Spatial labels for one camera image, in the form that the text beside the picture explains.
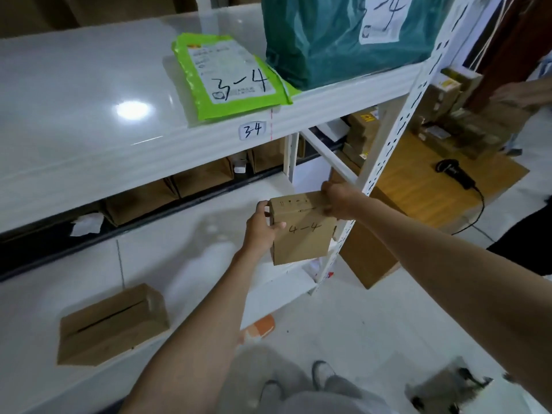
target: shelf label 3-4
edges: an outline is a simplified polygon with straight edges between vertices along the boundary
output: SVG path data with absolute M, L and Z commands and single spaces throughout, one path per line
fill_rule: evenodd
M 257 136 L 264 135 L 266 131 L 267 131 L 267 123 L 265 121 L 256 120 L 253 122 L 242 124 L 239 127 L 238 133 L 239 133 L 239 138 L 242 141 L 245 141 L 246 139 L 255 138 Z

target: gray pants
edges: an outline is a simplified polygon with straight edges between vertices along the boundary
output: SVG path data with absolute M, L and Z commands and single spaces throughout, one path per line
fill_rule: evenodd
M 260 400 L 258 414 L 392 414 L 385 400 L 363 390 L 341 376 L 331 376 L 324 390 L 305 391 L 280 399 L 279 391 L 267 389 Z

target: forearm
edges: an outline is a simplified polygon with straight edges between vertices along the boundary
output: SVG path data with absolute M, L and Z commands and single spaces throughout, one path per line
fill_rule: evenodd
M 552 406 L 542 386 L 552 371 L 550 282 L 380 201 L 359 199 L 354 213 L 452 318 Z
M 151 359 L 121 413 L 214 411 L 259 256 L 240 250 L 201 304 Z

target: wooden table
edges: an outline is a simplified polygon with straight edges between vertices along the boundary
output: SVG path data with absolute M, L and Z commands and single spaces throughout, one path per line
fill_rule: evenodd
M 339 157 L 356 174 L 360 168 L 343 153 Z M 472 160 L 458 153 L 460 166 L 477 183 L 486 204 L 499 197 L 529 171 L 503 154 Z M 479 194 L 435 171 L 443 159 L 416 136 L 402 136 L 370 196 L 382 200 L 418 221 L 445 232 L 455 232 L 481 210 Z M 332 180 L 340 176 L 332 173 Z M 364 226 L 356 223 L 341 249 L 341 256 L 368 288 L 399 267 L 397 259 Z

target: sneaker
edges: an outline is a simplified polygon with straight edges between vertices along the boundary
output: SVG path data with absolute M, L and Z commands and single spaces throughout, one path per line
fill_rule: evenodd
M 263 390 L 260 392 L 259 401 L 267 398 L 269 400 L 282 400 L 284 399 L 284 388 L 280 385 L 280 382 L 270 379 L 264 383 Z
M 324 389 L 326 381 L 335 376 L 335 371 L 324 361 L 316 361 L 313 363 L 313 386 L 314 389 L 320 391 Z

